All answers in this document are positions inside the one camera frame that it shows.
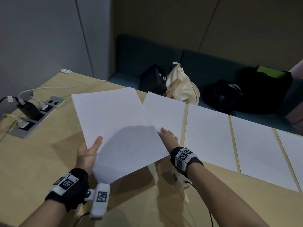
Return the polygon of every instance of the hand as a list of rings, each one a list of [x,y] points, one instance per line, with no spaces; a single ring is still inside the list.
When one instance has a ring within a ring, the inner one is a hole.
[[[161,128],[161,132],[158,132],[158,134],[169,154],[172,152],[173,149],[180,146],[178,138],[174,136],[171,131]]]
[[[93,146],[87,149],[86,142],[84,141],[77,149],[77,161],[75,168],[81,168],[91,175],[93,166],[97,158],[97,150],[102,143],[103,137],[99,136]]]

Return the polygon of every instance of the beige tote bag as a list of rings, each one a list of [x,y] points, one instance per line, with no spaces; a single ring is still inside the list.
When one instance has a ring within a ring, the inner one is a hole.
[[[179,63],[173,62],[173,64],[177,65],[167,77],[166,97],[198,105],[200,98],[199,89],[193,82],[190,82],[189,77]]]

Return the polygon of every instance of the paper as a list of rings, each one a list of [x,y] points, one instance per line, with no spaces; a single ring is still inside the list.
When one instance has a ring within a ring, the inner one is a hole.
[[[303,189],[303,137],[277,130],[280,141],[290,161],[294,174]]]
[[[189,104],[184,145],[201,161],[237,171],[227,114]]]
[[[272,128],[231,118],[241,173],[298,191]]]
[[[180,140],[185,102],[148,92],[143,107],[152,119],[157,132],[164,127],[173,132]]]
[[[103,136],[94,174],[110,184],[168,156],[134,89],[72,95],[85,141],[90,148]]]

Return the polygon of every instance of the black wrist strap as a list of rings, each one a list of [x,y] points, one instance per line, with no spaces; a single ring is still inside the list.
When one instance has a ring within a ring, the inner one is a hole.
[[[88,177],[84,169],[72,169],[66,177],[61,177],[55,182],[57,188],[46,196],[45,201],[51,199],[63,203],[67,212],[76,209],[84,202],[86,192],[89,190]]]
[[[187,168],[192,163],[199,163],[204,166],[204,164],[197,158],[197,156],[188,148],[184,147],[176,147],[170,153],[171,155],[171,163],[172,165],[183,174],[185,177],[187,176]]]

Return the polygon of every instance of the black power adapter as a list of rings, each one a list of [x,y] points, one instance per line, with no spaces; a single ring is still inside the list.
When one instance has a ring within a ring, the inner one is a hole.
[[[19,103],[17,108],[19,108],[28,118],[38,121],[44,116],[34,104],[28,101],[24,102],[25,104],[23,105]]]

